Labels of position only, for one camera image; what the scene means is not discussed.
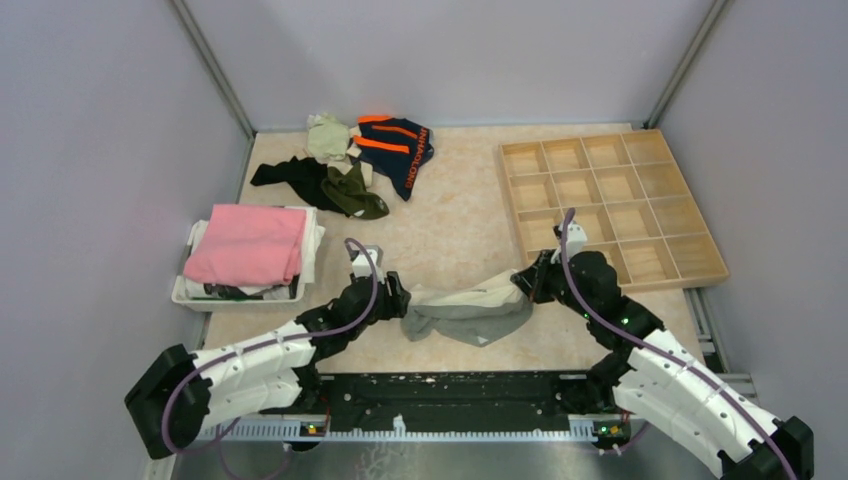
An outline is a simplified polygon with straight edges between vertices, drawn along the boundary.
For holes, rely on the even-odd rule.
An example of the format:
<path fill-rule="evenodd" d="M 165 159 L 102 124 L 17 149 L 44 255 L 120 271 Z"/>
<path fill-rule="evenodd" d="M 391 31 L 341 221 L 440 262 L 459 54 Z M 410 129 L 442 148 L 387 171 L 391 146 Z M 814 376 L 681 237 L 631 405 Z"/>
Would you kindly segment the grey underwear white waistband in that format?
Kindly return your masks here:
<path fill-rule="evenodd" d="M 533 304 L 505 270 L 477 285 L 438 290 L 416 285 L 406 315 L 400 320 L 404 336 L 417 342 L 436 332 L 446 338 L 483 348 L 522 327 Z"/>

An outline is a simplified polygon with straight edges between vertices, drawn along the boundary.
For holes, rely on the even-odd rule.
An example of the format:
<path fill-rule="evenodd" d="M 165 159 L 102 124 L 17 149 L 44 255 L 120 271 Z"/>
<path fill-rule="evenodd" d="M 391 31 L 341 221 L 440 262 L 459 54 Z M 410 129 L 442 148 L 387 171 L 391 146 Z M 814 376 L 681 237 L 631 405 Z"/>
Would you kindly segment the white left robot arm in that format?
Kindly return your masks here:
<path fill-rule="evenodd" d="M 252 339 L 190 352 L 163 350 L 124 398 L 148 456 L 186 449 L 209 427 L 268 409 L 308 413 L 321 393 L 315 364 L 380 321 L 406 315 L 412 294 L 397 273 L 357 277 L 329 302 Z"/>

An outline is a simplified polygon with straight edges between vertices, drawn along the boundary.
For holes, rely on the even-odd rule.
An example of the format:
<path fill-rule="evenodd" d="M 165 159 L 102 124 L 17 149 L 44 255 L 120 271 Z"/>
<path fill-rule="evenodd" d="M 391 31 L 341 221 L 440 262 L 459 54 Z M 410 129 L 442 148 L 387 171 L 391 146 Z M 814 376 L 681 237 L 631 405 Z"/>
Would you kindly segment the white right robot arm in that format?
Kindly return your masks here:
<path fill-rule="evenodd" d="M 738 393 L 647 307 L 625 295 L 597 251 L 562 260 L 542 251 L 511 282 L 534 304 L 557 302 L 581 315 L 608 350 L 587 374 L 580 407 L 633 413 L 685 448 L 718 479 L 810 479 L 814 435 Z"/>

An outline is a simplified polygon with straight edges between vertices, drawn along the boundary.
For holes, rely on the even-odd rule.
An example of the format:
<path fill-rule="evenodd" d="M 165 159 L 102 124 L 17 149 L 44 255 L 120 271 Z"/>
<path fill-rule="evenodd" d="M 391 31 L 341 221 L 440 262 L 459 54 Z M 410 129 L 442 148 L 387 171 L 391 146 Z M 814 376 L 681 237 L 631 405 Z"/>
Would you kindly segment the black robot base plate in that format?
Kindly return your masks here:
<path fill-rule="evenodd" d="M 293 405 L 265 412 L 319 416 L 333 433 L 385 431 L 396 417 L 410 433 L 565 432 L 583 419 L 603 440 L 635 432 L 611 392 L 580 371 L 322 374 Z"/>

